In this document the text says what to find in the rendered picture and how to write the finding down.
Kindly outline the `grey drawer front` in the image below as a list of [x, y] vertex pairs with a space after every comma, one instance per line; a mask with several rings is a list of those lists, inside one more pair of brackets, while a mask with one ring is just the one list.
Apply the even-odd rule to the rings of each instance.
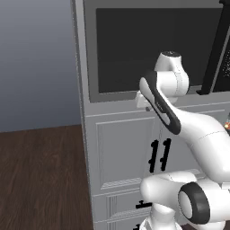
[[148, 203], [142, 198], [140, 189], [94, 195], [93, 221], [99, 222], [148, 212], [151, 207], [136, 209], [140, 200], [143, 200], [143, 203]]

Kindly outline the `grey tall cabinet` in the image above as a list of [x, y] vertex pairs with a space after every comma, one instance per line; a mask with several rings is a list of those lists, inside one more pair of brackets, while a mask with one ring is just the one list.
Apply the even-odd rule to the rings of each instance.
[[[90, 201], [93, 196], [140, 189], [149, 172], [150, 144], [139, 184], [102, 190], [96, 124], [124, 119], [155, 119], [153, 138], [161, 141], [164, 124], [154, 109], [135, 102], [140, 79], [155, 69], [159, 55], [173, 51], [189, 77], [187, 93], [174, 107], [205, 114], [223, 127], [230, 121], [230, 91], [199, 95], [223, 5], [219, 0], [71, 0], [75, 30], [84, 155]], [[93, 230], [133, 230], [150, 215], [94, 222]]]

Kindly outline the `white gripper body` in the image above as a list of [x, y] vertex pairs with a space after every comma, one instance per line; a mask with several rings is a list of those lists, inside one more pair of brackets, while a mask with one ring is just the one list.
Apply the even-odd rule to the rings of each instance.
[[150, 104], [147, 101], [147, 99], [144, 97], [144, 95], [140, 92], [137, 91], [135, 102], [138, 108], [149, 108]]

